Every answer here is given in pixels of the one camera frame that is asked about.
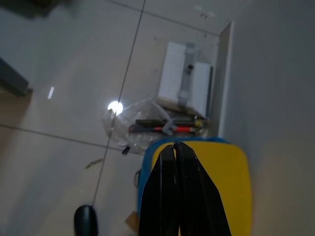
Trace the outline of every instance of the white tile floor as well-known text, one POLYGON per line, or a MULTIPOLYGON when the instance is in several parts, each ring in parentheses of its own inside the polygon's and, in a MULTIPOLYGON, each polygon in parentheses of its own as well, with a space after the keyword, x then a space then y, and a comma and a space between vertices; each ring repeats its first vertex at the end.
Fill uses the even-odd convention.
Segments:
POLYGON ((0 236, 73 235, 81 204, 94 204, 99 235, 133 235, 125 219, 142 156, 113 149, 101 112, 156 95, 169 40, 195 43, 215 65, 219 38, 143 13, 143 0, 117 2, 80 0, 35 19, 0 8, 11 25, 0 25, 0 57, 34 88, 26 98, 0 94, 0 236))

